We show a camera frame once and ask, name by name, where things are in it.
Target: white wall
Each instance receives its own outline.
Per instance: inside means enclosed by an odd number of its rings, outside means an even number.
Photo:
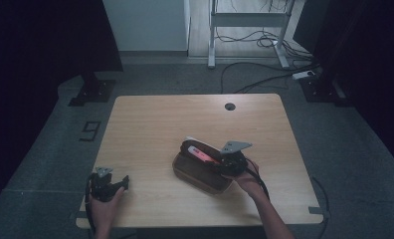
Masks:
[[[103,0],[120,51],[187,51],[189,0]]]

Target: person's right hand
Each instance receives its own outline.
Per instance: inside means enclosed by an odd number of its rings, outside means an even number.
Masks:
[[[247,161],[249,162],[247,167],[253,172],[255,172],[256,174],[258,174],[259,166],[249,159],[247,159]],[[238,185],[240,185],[240,187],[244,191],[246,191],[251,197],[259,193],[264,193],[262,187],[260,186],[256,178],[254,178],[254,176],[252,176],[247,171],[244,171],[243,173],[235,177],[226,176],[226,175],[223,176],[235,180],[238,183]]]

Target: power strip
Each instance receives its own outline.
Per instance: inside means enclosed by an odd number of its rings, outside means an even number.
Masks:
[[[315,78],[315,72],[313,72],[313,71],[306,71],[306,72],[293,74],[293,79],[294,80],[302,80],[302,79],[307,79],[307,78]]]

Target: hand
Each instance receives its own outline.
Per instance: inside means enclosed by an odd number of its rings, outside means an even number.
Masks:
[[[109,202],[101,202],[89,195],[97,239],[108,238],[112,222],[116,215],[117,206],[124,190],[125,188],[121,187]]]
[[[259,166],[249,159],[247,159],[247,161],[249,162],[247,167],[250,170],[254,171],[255,173],[258,173]],[[247,171],[244,171],[243,173],[235,177],[225,176],[225,175],[223,176],[235,180],[238,183],[238,185],[240,185],[240,187],[244,191],[246,191],[251,197],[259,193],[264,193],[262,187],[260,186],[256,178],[254,178],[254,176],[252,176]]]

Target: hole in table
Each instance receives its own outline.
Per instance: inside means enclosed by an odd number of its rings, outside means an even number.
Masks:
[[[227,111],[233,111],[235,109],[235,105],[232,103],[227,103],[227,104],[225,104],[225,109]]]

